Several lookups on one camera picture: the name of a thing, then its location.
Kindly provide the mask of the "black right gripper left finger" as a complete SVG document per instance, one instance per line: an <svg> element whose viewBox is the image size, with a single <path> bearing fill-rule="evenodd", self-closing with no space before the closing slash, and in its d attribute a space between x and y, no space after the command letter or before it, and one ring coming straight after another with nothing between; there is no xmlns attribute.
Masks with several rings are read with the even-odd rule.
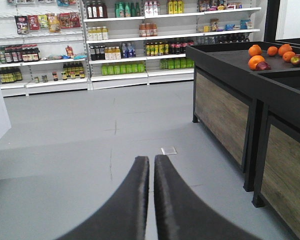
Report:
<svg viewBox="0 0 300 240"><path fill-rule="evenodd" d="M144 240L149 203L150 163L137 156L113 195L60 240Z"/></svg>

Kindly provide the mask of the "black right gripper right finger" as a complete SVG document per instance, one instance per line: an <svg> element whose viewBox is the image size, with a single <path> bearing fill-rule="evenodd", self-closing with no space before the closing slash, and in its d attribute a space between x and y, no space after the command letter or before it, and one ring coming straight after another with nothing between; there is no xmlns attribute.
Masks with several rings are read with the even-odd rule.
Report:
<svg viewBox="0 0 300 240"><path fill-rule="evenodd" d="M202 201L166 155L154 159L154 207L160 240L256 240Z"/></svg>

